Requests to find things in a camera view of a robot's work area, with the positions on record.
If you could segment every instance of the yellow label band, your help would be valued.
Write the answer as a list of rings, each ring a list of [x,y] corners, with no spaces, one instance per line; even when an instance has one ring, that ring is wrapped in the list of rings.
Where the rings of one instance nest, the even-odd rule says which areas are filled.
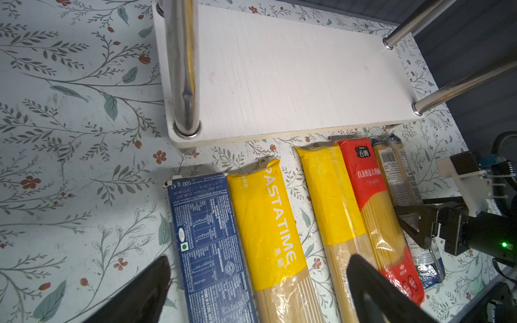
[[[366,233],[339,146],[296,150],[323,243],[335,245]]]
[[[280,160],[249,175],[228,175],[230,196],[255,290],[303,270],[303,255]]]

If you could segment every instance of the blue pasta box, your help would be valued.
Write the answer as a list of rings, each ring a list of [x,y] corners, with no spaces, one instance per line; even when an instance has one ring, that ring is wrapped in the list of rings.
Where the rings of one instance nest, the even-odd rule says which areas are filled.
[[[257,322],[226,174],[164,186],[191,323]]]

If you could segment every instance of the red logo label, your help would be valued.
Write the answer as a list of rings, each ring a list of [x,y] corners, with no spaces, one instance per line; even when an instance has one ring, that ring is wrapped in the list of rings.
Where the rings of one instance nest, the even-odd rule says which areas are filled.
[[[387,270],[380,270],[379,272],[402,293],[411,298],[413,302],[417,303],[417,305],[423,303],[423,285],[408,247],[406,247],[404,251],[404,259],[400,264]]]
[[[363,138],[342,140],[339,142],[339,147],[343,153],[357,204],[362,210],[373,194],[387,190],[379,164],[372,153],[372,144],[368,138]]]

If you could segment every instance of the red pasta package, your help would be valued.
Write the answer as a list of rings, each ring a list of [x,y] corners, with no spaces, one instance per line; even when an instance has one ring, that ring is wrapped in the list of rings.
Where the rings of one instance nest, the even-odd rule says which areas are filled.
[[[367,138],[339,142],[379,272],[415,303],[424,290]]]

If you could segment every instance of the yellow pasta package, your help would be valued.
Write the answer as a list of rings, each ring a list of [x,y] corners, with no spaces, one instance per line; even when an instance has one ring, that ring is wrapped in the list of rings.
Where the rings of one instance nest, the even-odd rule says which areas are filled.
[[[227,179],[262,322],[323,323],[280,160]]]
[[[334,144],[316,149],[297,147],[296,150],[320,228],[341,320],[358,322],[346,268],[356,253],[374,267],[376,262],[341,149]]]

